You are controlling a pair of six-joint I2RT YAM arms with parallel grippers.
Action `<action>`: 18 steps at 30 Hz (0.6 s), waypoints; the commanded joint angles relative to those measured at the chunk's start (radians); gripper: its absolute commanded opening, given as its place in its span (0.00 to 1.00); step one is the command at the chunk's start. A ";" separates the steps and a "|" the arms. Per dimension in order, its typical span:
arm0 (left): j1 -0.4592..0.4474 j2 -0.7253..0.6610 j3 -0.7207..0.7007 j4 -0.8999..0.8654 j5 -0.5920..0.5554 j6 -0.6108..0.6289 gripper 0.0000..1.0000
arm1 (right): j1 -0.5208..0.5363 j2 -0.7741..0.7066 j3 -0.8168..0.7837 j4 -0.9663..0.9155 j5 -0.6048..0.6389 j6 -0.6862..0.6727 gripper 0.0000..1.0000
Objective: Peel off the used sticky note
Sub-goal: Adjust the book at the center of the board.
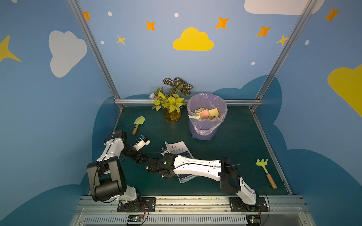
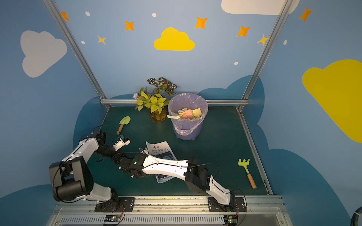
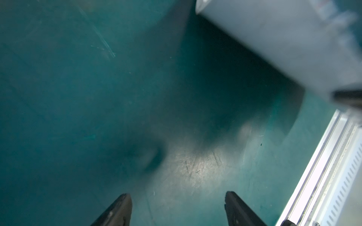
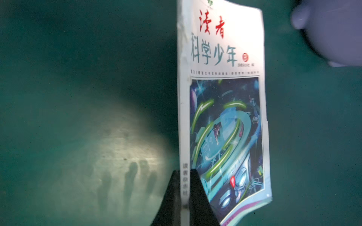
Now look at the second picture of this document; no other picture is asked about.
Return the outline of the book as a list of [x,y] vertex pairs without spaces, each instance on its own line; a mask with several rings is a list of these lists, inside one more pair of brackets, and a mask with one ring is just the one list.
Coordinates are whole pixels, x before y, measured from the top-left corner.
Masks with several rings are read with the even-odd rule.
[[[146,142],[146,148],[149,155],[154,156],[155,158],[166,159],[166,160],[173,160],[176,161],[177,158],[175,157],[173,151],[171,150],[169,144],[164,141],[161,143],[151,144]],[[174,177],[167,176],[167,175],[156,175],[157,183],[162,184],[172,180]]]

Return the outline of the long pale green sticky note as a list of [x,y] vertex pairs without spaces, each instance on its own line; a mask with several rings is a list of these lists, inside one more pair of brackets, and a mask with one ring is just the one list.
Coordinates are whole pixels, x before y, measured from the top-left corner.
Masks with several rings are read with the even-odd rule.
[[168,117],[169,119],[179,119],[179,118],[180,118],[179,115],[177,115],[177,116],[167,115],[167,117]]

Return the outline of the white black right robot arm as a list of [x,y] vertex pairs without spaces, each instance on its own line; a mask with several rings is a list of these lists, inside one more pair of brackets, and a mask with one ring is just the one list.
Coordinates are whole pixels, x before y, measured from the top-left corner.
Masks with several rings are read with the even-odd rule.
[[136,153],[133,158],[129,158],[125,153],[117,153],[112,161],[133,178],[140,179],[148,175],[171,176],[184,181],[189,190],[195,193],[212,196],[226,209],[235,207],[235,194],[219,184],[206,165],[198,164],[195,158],[167,160],[147,153]]

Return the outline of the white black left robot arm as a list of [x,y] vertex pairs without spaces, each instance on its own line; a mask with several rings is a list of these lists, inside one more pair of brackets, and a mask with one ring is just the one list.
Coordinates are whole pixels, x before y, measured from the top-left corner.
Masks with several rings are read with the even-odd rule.
[[119,202],[115,189],[94,182],[87,162],[95,154],[107,157],[116,154],[113,147],[106,145],[106,133],[103,131],[95,131],[91,136],[84,137],[69,156],[49,167],[52,193],[56,201]]

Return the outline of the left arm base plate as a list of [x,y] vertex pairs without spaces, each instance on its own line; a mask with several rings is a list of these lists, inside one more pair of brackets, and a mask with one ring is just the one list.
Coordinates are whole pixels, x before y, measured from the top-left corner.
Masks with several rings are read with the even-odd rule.
[[105,212],[115,212],[122,213],[123,211],[128,213],[132,212],[134,208],[134,197],[119,197],[117,201],[109,200],[106,202],[101,202],[96,204],[95,212],[105,213]]

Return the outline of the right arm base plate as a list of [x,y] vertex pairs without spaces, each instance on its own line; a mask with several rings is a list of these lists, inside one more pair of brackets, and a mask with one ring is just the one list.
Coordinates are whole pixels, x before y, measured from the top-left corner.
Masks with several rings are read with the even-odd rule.
[[215,198],[208,197],[208,208],[210,212],[246,212],[247,204],[244,197],[236,197],[231,205],[220,204]]

